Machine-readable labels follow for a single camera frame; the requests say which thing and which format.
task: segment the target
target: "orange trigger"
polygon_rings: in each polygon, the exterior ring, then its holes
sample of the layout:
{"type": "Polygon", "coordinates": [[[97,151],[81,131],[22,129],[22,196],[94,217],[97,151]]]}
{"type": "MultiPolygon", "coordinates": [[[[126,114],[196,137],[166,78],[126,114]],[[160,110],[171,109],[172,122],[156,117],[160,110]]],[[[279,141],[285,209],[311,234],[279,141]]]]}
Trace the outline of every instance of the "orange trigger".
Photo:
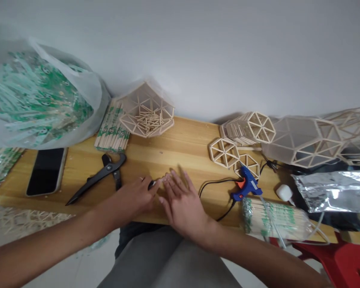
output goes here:
{"type": "Polygon", "coordinates": [[[236,184],[239,186],[240,189],[242,189],[244,187],[245,184],[245,179],[242,182],[236,182],[236,184]]]}

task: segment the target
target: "silver foil bag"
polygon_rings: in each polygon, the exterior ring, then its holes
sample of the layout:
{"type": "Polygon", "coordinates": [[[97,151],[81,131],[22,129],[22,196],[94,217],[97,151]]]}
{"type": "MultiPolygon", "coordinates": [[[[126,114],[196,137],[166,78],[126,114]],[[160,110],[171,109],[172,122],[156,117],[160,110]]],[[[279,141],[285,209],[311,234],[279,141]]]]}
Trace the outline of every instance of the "silver foil bag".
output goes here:
{"type": "Polygon", "coordinates": [[[360,212],[360,170],[292,177],[309,213],[360,212]]]}

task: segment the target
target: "white plastic bag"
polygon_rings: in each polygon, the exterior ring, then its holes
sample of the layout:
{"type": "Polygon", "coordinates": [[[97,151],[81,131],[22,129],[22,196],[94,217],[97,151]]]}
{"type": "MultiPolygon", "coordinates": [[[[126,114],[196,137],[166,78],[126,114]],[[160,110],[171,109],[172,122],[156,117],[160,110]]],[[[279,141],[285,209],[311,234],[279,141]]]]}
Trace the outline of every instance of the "white plastic bag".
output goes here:
{"type": "Polygon", "coordinates": [[[76,57],[19,35],[0,26],[0,147],[68,147],[96,133],[110,99],[98,76],[76,57]]]}

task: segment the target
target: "red stool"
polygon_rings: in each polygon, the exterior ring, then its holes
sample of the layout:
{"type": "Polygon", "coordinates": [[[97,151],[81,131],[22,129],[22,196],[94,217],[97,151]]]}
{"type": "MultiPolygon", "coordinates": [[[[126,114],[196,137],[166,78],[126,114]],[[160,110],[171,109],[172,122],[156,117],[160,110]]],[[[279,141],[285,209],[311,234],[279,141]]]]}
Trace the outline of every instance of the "red stool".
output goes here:
{"type": "Polygon", "coordinates": [[[336,288],[360,288],[360,245],[344,242],[336,233],[338,244],[315,246],[294,243],[302,252],[301,260],[319,261],[336,288]]]}

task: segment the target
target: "black pliers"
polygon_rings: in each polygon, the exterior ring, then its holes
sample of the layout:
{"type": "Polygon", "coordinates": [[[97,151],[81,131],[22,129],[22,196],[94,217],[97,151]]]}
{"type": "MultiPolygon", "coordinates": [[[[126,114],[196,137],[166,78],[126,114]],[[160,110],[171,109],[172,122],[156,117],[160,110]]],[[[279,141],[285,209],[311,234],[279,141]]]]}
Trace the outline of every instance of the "black pliers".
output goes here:
{"type": "Polygon", "coordinates": [[[120,153],[120,160],[116,163],[112,163],[112,159],[107,155],[104,154],[101,157],[101,160],[103,161],[104,168],[102,168],[97,174],[93,177],[90,177],[87,179],[86,184],[82,186],[75,194],[70,198],[70,200],[65,204],[65,206],[68,206],[70,204],[73,204],[76,202],[81,196],[84,195],[85,192],[89,188],[91,188],[94,184],[96,184],[98,181],[100,181],[102,178],[107,176],[108,174],[113,174],[113,178],[116,182],[116,190],[119,190],[121,188],[121,177],[120,177],[120,167],[124,162],[127,160],[127,156],[124,153],[120,153]]]}

